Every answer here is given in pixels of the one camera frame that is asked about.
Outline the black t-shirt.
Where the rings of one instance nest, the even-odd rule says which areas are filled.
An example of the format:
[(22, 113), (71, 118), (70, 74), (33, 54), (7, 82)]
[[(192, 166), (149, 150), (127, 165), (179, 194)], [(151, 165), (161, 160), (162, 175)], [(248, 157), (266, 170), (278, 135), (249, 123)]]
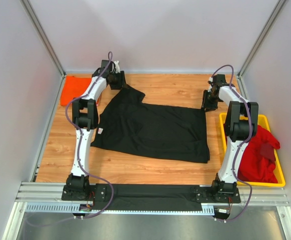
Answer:
[(135, 156), (206, 164), (210, 160), (203, 109), (144, 103), (121, 89), (100, 115), (91, 147)]

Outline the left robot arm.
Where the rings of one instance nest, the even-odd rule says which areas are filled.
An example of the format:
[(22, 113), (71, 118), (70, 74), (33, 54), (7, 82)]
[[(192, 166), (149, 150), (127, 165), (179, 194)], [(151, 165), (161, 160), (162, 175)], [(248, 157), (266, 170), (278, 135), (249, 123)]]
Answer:
[(90, 185), (89, 177), (110, 184), (104, 178), (89, 173), (89, 154), (92, 136), (99, 123), (97, 100), (102, 92), (110, 86), (111, 89), (121, 89), (126, 85), (125, 74), (121, 71), (118, 60), (102, 60), (91, 77), (90, 84), (78, 97), (71, 100), (65, 108), (65, 116), (75, 128), (76, 144), (71, 172), (66, 180), (66, 186), (74, 189), (85, 189)]

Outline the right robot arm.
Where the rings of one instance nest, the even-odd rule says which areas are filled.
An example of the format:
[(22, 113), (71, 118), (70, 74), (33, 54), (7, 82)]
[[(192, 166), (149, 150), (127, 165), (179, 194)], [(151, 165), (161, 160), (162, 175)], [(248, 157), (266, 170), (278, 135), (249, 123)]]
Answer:
[(208, 83), (210, 87), (203, 92), (202, 97), (204, 111), (216, 110), (220, 102), (227, 105), (223, 124), (227, 146), (217, 181), (223, 185), (235, 186), (243, 153), (258, 130), (259, 105), (245, 99), (231, 82), (226, 82), (224, 74), (212, 75)]

